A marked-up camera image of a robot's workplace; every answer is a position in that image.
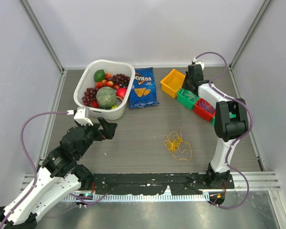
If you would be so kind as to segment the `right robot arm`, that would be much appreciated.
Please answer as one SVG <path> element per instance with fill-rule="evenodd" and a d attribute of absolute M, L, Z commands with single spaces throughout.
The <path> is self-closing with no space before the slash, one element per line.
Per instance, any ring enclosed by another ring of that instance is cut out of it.
<path fill-rule="evenodd" d="M 210 188 L 220 187 L 229 180 L 230 161 L 235 147 L 249 129 L 245 101 L 226 95 L 212 82 L 205 80 L 203 67 L 199 63 L 188 65 L 183 88 L 204 99 L 215 109 L 214 131 L 218 140 L 205 182 Z"/>

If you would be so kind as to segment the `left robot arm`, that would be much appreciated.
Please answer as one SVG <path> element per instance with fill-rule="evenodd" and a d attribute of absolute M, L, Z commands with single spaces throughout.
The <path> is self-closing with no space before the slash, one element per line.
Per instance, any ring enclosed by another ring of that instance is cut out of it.
<path fill-rule="evenodd" d="M 76 120 L 58 147 L 48 153 L 34 179 L 9 205 L 0 207 L 1 229 L 34 229 L 37 223 L 68 194 L 88 190 L 93 174 L 77 162 L 95 141 L 113 139 L 116 123 L 99 117 Z"/>

